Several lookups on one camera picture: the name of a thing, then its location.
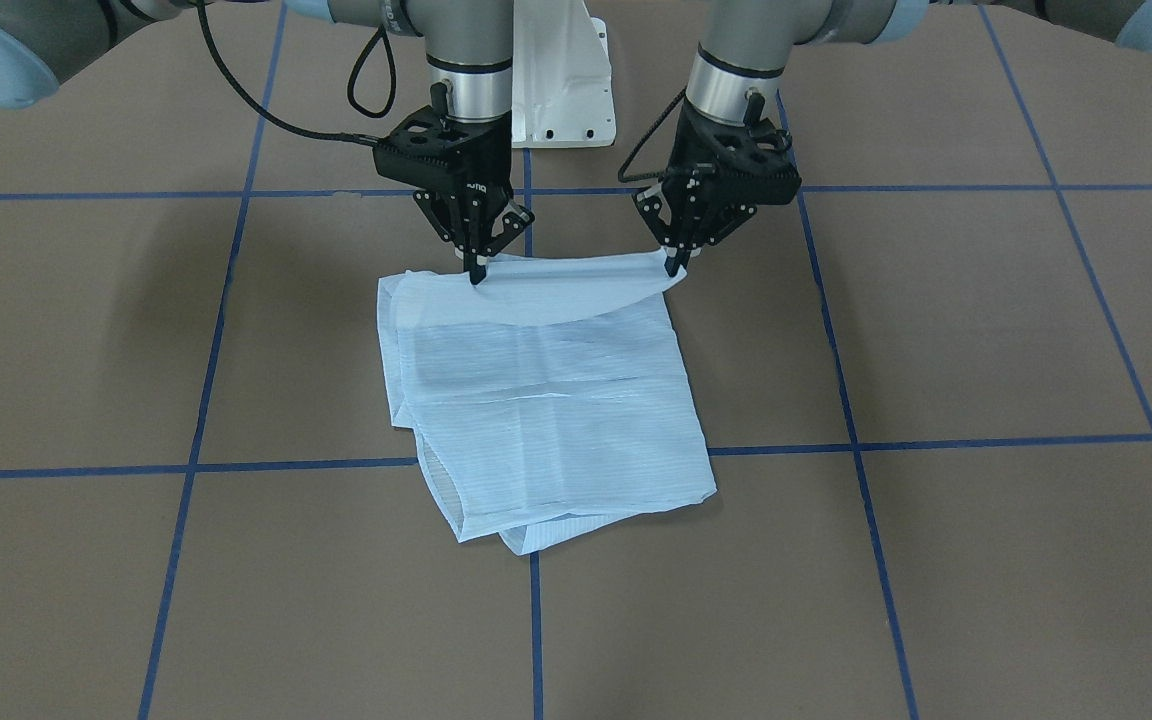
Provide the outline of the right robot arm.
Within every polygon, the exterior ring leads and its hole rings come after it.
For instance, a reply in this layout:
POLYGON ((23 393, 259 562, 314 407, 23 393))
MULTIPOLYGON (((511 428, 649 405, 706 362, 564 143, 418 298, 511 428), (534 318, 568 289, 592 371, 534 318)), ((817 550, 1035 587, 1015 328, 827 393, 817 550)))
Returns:
POLYGON ((387 100, 366 108, 357 94, 372 53, 393 63, 401 38, 420 41, 429 94, 384 135, 311 129, 279 118, 238 79, 218 36, 219 1, 0 1, 0 108, 24 109, 119 50, 129 38, 191 17, 206 54, 234 94, 289 135, 367 149, 381 179, 411 188, 435 237, 458 255, 473 285, 511 247, 535 215, 511 179, 515 3, 511 1, 288 1, 285 9, 324 23, 370 31, 346 96, 362 118, 385 118, 397 96, 387 71, 387 100))

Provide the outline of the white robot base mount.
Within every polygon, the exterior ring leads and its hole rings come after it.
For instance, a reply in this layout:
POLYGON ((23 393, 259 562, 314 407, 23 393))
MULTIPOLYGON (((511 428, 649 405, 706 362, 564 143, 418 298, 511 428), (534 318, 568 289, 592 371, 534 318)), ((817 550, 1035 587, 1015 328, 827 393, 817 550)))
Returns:
POLYGON ((511 146, 613 145, 608 29, 585 1, 516 1, 511 146))

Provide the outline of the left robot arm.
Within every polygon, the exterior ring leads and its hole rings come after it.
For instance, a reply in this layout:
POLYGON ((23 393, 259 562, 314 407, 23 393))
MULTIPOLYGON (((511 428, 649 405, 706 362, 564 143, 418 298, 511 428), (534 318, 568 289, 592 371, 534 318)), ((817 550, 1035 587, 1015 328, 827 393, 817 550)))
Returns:
POLYGON ((878 46, 919 35, 942 1, 717 1, 687 79, 662 170, 617 172, 660 245, 669 275, 718 245, 761 206, 803 191, 790 132, 765 113, 794 47, 878 46))

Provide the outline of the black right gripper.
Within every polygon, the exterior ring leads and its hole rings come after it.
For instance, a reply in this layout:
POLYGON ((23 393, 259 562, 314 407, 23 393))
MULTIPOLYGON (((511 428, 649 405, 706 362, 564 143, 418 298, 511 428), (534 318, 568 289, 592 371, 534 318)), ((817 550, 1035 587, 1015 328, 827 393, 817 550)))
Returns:
POLYGON ((467 122, 426 105, 376 143, 372 160, 379 176, 420 188, 412 199, 439 238, 471 266, 471 285, 484 282, 490 260, 535 223, 535 214, 516 200, 506 200, 494 214, 488 200, 458 195, 513 196, 509 113, 467 122))

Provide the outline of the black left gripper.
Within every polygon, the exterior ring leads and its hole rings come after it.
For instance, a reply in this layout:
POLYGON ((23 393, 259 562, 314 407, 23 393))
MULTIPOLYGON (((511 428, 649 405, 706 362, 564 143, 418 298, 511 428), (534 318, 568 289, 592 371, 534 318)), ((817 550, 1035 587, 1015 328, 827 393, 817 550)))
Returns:
POLYGON ((801 182, 791 161, 791 136, 765 118, 765 100, 748 100, 735 124, 718 122, 682 101, 664 182, 637 188, 634 206, 664 247, 670 275, 694 255, 717 247, 760 205, 795 200, 801 182), (670 205, 670 227, 662 218, 670 205))

